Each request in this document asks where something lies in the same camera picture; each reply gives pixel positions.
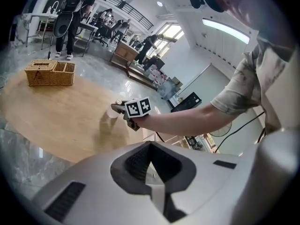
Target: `patterned shirt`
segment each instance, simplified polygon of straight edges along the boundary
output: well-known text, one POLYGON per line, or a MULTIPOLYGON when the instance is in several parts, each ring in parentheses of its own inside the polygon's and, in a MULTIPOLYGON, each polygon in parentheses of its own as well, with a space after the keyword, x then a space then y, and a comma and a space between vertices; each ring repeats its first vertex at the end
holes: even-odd
POLYGON ((293 50, 274 45, 261 35, 252 52, 244 53, 231 81, 211 104, 220 111, 239 115, 247 109, 261 105, 265 111, 266 132, 278 130, 281 125, 265 92, 287 65, 293 50))

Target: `balcony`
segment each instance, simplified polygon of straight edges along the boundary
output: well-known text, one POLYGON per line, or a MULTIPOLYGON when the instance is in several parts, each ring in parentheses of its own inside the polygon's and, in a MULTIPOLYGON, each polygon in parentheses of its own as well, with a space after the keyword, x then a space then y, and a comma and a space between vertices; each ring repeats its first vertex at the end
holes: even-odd
POLYGON ((122 8, 122 11, 130 15, 133 19, 138 21, 146 30, 149 30, 153 27, 153 24, 145 18, 139 11, 137 11, 134 7, 130 6, 128 3, 124 2, 123 0, 104 0, 116 7, 120 7, 121 3, 125 3, 122 8))

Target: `window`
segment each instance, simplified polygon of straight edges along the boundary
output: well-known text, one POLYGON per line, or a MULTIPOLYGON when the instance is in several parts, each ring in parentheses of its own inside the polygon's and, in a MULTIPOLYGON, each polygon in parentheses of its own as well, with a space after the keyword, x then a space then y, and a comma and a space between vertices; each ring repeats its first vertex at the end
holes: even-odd
MULTIPOLYGON (((166 23, 158 34, 164 34, 166 37, 178 40, 184 35, 184 32, 178 24, 166 23)), ((157 47, 157 49, 150 48, 147 52, 147 56, 152 57, 154 55, 159 54, 160 57, 163 57, 164 54, 170 49, 173 43, 173 41, 170 41, 168 39, 165 41, 157 40, 154 44, 157 47)))

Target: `wicker basket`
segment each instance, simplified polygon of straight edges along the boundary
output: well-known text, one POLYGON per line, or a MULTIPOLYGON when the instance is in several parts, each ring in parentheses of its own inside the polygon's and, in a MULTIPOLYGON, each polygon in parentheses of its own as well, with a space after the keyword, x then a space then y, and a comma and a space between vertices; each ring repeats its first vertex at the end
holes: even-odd
POLYGON ((76 64, 33 60, 25 69, 29 86, 73 85, 76 64))

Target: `fluorescent light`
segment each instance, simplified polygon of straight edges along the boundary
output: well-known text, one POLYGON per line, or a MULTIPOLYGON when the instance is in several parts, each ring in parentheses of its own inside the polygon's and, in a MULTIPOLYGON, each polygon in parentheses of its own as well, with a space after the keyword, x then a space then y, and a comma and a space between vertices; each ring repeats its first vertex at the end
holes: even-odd
POLYGON ((212 28, 219 29, 223 32, 226 32, 226 33, 236 37, 237 39, 241 40, 245 44, 249 44, 249 41, 250 41, 249 36, 245 35, 244 33, 240 32, 240 31, 238 31, 238 30, 236 30, 232 27, 229 27, 226 24, 223 24, 223 23, 220 23, 220 22, 215 22, 213 20, 209 20, 209 19, 206 19, 206 18, 203 18, 202 22, 206 26, 210 26, 212 28))
POLYGON ((38 149, 38 156, 40 158, 43 158, 43 149, 41 149, 41 148, 38 149))

